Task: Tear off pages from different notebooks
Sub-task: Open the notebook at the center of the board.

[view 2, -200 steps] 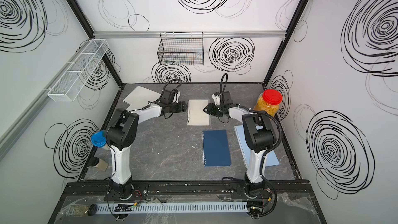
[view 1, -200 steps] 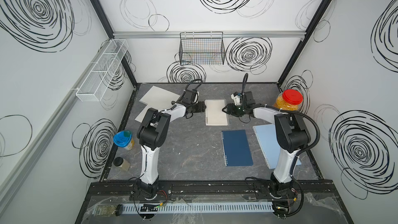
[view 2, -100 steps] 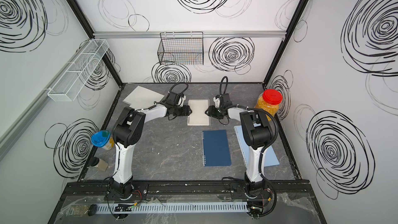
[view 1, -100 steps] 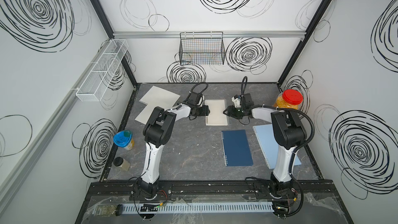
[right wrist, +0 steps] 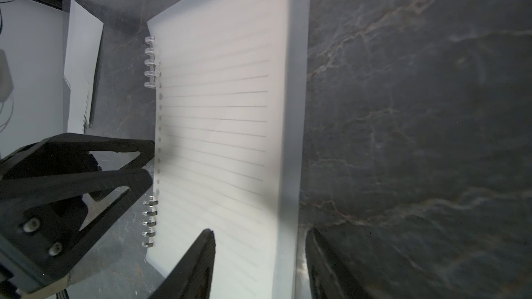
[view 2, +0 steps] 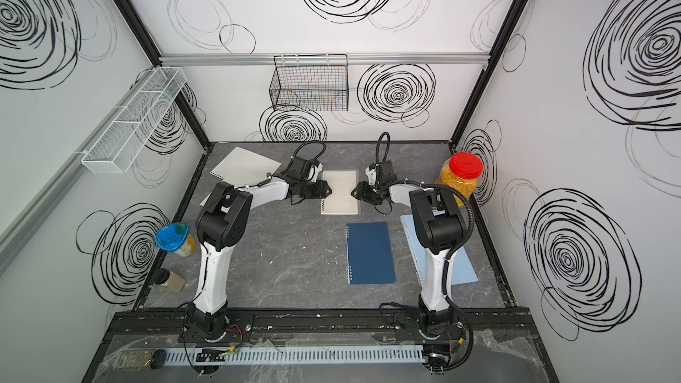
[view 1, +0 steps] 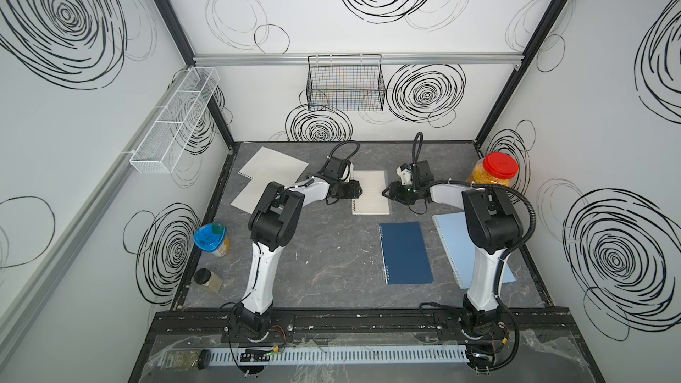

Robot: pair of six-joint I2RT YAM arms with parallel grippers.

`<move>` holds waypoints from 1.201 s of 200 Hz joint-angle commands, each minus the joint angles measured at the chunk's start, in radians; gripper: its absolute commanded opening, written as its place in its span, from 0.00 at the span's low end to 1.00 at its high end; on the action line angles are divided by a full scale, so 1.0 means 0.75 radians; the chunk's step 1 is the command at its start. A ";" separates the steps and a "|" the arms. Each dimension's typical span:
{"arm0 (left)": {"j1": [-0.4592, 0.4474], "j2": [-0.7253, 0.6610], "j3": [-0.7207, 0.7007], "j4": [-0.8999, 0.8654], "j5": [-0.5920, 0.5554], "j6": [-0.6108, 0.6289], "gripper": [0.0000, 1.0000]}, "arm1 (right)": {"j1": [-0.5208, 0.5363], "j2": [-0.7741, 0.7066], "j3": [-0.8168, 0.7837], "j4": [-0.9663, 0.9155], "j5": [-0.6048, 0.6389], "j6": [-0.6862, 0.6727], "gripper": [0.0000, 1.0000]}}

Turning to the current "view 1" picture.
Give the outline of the torn lined paper page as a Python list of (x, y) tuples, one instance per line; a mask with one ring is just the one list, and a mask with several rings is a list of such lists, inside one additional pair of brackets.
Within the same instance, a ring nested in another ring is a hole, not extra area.
[(309, 163), (281, 152), (262, 147), (241, 168), (239, 174), (251, 180), (263, 179), (266, 183), (295, 183)]

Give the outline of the frosted cover white notebook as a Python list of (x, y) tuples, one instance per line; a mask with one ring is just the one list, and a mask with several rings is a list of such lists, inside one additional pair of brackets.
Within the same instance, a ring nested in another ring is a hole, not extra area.
[(352, 200), (352, 214), (356, 216), (388, 216), (389, 200), (382, 195), (388, 187), (385, 170), (355, 170), (352, 178), (359, 182), (362, 193)]

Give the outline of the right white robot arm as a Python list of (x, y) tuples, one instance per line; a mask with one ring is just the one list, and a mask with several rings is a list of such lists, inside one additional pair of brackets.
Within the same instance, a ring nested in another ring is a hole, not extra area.
[(469, 338), (480, 338), (501, 320), (501, 279), (507, 257), (534, 232), (523, 231), (512, 198), (527, 199), (516, 189), (469, 177), (437, 180), (427, 161), (404, 163), (397, 168), (397, 181), (381, 195), (412, 206), (418, 200), (456, 207), (464, 211), (466, 230), (475, 246), (472, 284), (460, 313), (460, 327)]

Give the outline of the light blue spiral notebook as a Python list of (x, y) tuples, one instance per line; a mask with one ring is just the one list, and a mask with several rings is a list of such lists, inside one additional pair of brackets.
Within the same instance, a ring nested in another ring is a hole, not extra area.
[(476, 246), (471, 241), (463, 212), (433, 216), (433, 222), (459, 287), (467, 290), (474, 276)]

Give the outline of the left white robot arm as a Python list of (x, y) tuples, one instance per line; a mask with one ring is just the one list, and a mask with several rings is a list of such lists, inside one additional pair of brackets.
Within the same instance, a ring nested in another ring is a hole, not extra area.
[(234, 307), (235, 320), (260, 339), (271, 326), (273, 286), (284, 247), (293, 239), (301, 211), (317, 201), (357, 199), (360, 182), (351, 177), (350, 159), (329, 156), (324, 166), (308, 179), (290, 186), (266, 185), (248, 222), (253, 242), (247, 290)]

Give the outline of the dark blue spiral notebook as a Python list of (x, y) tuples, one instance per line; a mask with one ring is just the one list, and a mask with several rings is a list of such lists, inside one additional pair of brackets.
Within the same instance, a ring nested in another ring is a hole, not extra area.
[(427, 248), (418, 222), (381, 223), (383, 269), (388, 285), (434, 282)]

